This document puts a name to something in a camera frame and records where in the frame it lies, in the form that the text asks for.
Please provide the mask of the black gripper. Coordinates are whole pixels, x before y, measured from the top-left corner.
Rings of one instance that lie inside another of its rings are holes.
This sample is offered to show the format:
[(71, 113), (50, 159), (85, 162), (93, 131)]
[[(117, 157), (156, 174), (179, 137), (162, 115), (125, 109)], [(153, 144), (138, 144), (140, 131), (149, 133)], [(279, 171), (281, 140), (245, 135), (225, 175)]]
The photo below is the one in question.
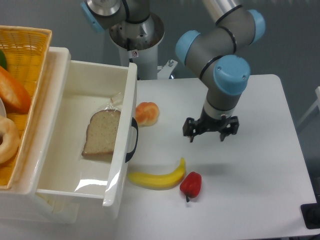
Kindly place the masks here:
[(209, 116), (203, 109), (198, 120), (187, 117), (183, 126), (182, 133), (188, 137), (189, 142), (194, 141), (194, 137), (205, 132), (219, 132), (220, 141), (223, 142), (229, 135), (236, 135), (240, 123), (237, 116), (226, 117), (222, 115), (221, 119), (215, 119)]

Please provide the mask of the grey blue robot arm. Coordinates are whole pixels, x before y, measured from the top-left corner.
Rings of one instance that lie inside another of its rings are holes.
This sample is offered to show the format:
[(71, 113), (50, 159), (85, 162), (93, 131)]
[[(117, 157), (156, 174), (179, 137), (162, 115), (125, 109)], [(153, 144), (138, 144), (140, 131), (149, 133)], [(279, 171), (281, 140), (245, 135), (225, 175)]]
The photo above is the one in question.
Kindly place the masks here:
[[(138, 77), (157, 77), (158, 44), (164, 36), (162, 20), (147, 0), (85, 0), (82, 11), (96, 32), (109, 31), (124, 66), (137, 65)], [(207, 87), (199, 119), (187, 118), (183, 135), (193, 139), (206, 132), (219, 132), (220, 139), (235, 135), (239, 121), (233, 111), (247, 86), (249, 64), (236, 51), (259, 40), (265, 33), (264, 17), (247, 10), (237, 0), (206, 0), (215, 29), (203, 35), (184, 33), (175, 54)]]

